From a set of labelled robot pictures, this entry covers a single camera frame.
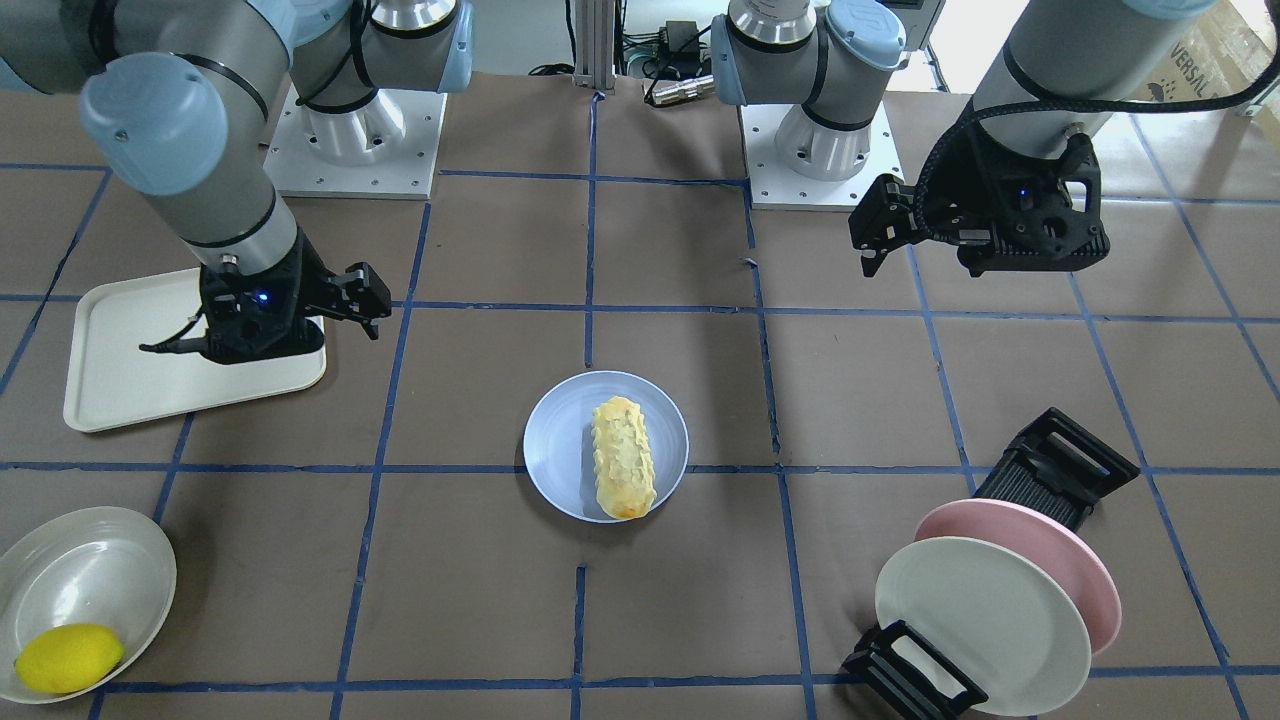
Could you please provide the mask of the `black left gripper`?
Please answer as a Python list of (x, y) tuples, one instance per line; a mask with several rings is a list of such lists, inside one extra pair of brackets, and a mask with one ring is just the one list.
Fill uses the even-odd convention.
[(913, 214), (915, 188), (877, 176), (849, 217), (861, 274), (924, 240), (952, 245), (970, 275), (1079, 272), (1106, 259), (1101, 168), (1091, 136), (1069, 129), (1048, 159), (997, 143), (978, 123), (950, 129), (925, 159), (925, 232)]

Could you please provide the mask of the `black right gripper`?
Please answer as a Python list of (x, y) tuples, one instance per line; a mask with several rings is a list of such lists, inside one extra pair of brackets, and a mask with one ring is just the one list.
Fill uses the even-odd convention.
[[(321, 327), (307, 318), (302, 295), (310, 281), (330, 273), (303, 232), (288, 254), (256, 275), (200, 269), (198, 292), (206, 331), (189, 337), (202, 315), (192, 315), (170, 337), (140, 343), (146, 354), (200, 354), (209, 361), (230, 365), (319, 351)], [(392, 293), (369, 263), (356, 263), (326, 279), (325, 311), (337, 320), (357, 322), (371, 341), (380, 337), (380, 322), (392, 311)]]

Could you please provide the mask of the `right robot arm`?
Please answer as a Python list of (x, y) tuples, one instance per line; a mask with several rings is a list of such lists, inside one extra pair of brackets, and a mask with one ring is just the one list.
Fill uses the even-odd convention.
[(457, 94), (474, 61), (468, 1), (5, 1), (3, 87), (74, 94), (115, 176), (200, 260), (196, 337), (147, 354), (221, 365), (319, 351), (321, 318), (376, 340), (390, 315), (367, 263), (330, 270), (264, 170), (256, 141), (285, 79), (330, 159), (328, 119), (352, 120), (362, 154), (404, 131), (387, 90)]

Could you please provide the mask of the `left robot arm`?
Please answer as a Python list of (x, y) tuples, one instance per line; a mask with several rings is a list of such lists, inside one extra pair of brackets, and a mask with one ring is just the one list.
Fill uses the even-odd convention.
[[(974, 277), (1079, 272), (1106, 259), (1093, 137), (1114, 113), (1236, 108), (1277, 81), (1271, 60), (1228, 96), (1139, 102), (1132, 94), (1207, 1), (1030, 1), (913, 183), (876, 177), (849, 218), (861, 272), (901, 247), (955, 247)], [(783, 105), (774, 146), (818, 181), (855, 176), (891, 76), (908, 60), (900, 17), (878, 1), (732, 1), (710, 26), (716, 92)]]

